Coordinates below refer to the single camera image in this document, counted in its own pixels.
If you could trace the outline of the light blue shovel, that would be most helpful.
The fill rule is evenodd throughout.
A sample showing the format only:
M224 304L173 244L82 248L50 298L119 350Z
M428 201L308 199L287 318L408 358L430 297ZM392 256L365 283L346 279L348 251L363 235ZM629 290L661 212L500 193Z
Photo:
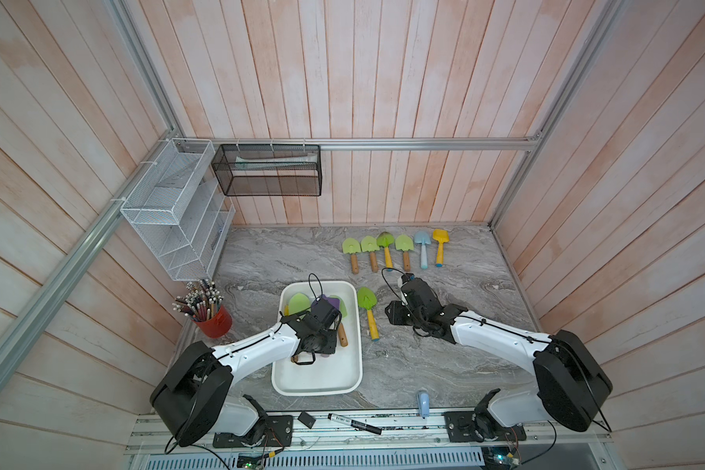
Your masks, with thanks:
M431 244L431 237L426 231L418 231L414 235L414 243L420 246L420 267L428 268L428 246Z

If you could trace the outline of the yellow plastic shovel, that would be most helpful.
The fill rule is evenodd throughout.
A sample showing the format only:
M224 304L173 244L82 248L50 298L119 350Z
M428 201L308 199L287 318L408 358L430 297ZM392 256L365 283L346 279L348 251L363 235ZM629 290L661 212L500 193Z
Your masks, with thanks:
M445 263L445 246L450 242L450 233L446 229L435 229L432 238L438 243L436 266L441 268Z

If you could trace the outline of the bright green yellow-handled shovel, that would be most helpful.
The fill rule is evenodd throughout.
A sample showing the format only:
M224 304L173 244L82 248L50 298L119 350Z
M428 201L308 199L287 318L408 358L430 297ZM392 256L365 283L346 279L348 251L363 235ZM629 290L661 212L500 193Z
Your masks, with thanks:
M378 246L384 250L386 268L394 268L390 251L390 246L395 243L394 235L390 232L384 231L379 234L376 241Z

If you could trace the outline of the green shovel wooden handle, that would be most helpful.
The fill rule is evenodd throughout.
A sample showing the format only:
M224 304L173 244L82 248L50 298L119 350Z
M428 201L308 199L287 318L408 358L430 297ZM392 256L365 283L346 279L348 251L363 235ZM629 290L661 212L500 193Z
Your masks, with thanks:
M377 252L379 251L379 246L377 240L373 236L364 236L360 240L360 247L366 253L368 253L371 269L373 272L379 271Z
M356 238L347 238L343 242L343 253L350 257L351 268L353 274L360 273L360 267L358 266L358 254L362 251L362 246Z

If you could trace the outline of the pink handled purple shovel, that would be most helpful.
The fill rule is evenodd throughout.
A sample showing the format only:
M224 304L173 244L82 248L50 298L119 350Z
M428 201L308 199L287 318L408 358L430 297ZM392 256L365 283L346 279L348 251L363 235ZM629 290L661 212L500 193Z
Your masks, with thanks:
M339 298L321 295L311 304L311 312L315 315L327 315L327 313L341 311L340 307L341 300Z

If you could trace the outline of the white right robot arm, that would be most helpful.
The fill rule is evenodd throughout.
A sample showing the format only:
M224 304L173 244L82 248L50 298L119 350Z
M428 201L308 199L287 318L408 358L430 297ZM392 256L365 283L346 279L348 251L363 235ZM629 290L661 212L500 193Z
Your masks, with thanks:
M522 436L529 423L548 421L575 432L596 424L610 428L602 406L613 385L580 338L567 330L548 335L512 327L461 305L440 303L421 278L405 273L399 296L385 313L426 338L474 348L522 368L532 382L489 391L470 412L446 418L454 442L487 442Z

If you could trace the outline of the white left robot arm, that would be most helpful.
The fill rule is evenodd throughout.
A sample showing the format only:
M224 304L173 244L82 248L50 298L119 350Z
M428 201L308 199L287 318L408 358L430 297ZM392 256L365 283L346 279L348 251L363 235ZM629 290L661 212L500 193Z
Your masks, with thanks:
M176 445L195 445L219 421L223 409L246 405L254 416L262 409L250 399L227 401L231 386L246 376L298 354L334 354L342 313L333 303L319 298L308 309L282 316L276 325L245 340L215 348L203 342L191 344L168 370L150 397Z

